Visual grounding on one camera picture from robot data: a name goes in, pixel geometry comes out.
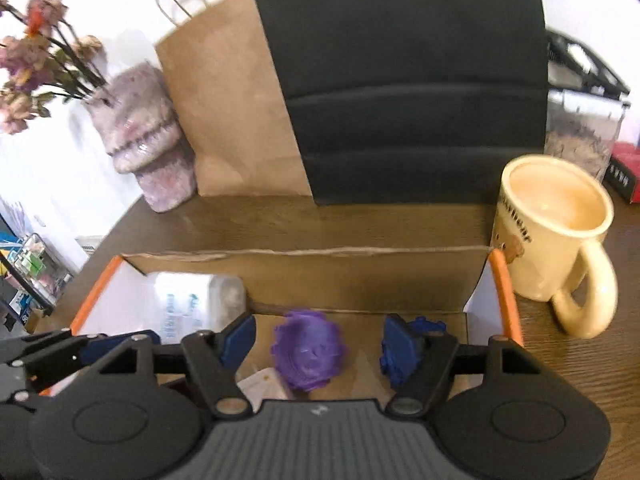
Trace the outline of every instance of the screw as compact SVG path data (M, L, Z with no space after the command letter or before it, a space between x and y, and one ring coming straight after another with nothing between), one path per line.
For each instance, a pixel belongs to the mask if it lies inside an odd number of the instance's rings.
M411 397L399 397L391 404L391 408L398 415L415 415L422 411L422 403Z
M249 406L249 403L240 397L226 397L216 402L216 409L223 415L240 415Z
M29 399L29 393L26 390L22 390L20 392L17 392L14 395L14 400L16 402L24 402L27 399Z

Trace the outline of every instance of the mug handle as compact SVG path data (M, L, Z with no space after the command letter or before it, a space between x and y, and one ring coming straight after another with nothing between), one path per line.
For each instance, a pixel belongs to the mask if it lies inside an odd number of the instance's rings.
M618 280L599 241L586 240L580 246L579 256L587 270L588 290L584 306L575 303L566 286L551 297L551 303L569 335L590 339L603 332L616 313Z

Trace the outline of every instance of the pink vase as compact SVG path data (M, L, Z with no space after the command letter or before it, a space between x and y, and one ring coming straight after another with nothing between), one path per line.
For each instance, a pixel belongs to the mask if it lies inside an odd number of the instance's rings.
M169 211L196 192L193 150L162 72L144 62L119 74L84 102L118 173L133 173L146 202Z

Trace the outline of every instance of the wooden table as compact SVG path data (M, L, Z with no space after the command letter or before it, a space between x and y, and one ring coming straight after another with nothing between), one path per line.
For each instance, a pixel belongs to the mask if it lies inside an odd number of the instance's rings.
M567 337L548 305L518 298L527 349L593 399L612 439L599 479L640 474L640 208L611 193L616 216L605 247L618 274L616 317L593 340ZM341 246L427 247L485 244L494 209L479 205L315 207L309 200L193 198L155 214L140 200L114 227L67 287L40 330L68 326L110 258L121 253ZM375 222L363 222L363 216Z

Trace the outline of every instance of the clear plastic container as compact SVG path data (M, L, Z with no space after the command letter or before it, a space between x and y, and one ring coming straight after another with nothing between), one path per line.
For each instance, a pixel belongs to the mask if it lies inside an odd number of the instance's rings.
M569 160L601 182L627 107L599 95L549 90L545 154Z
M56 303L72 277L36 233L29 236L19 250L12 251L8 259L33 288L52 304Z
M151 272L146 277L145 326L164 344L197 330L221 332L246 310L242 280L228 274Z

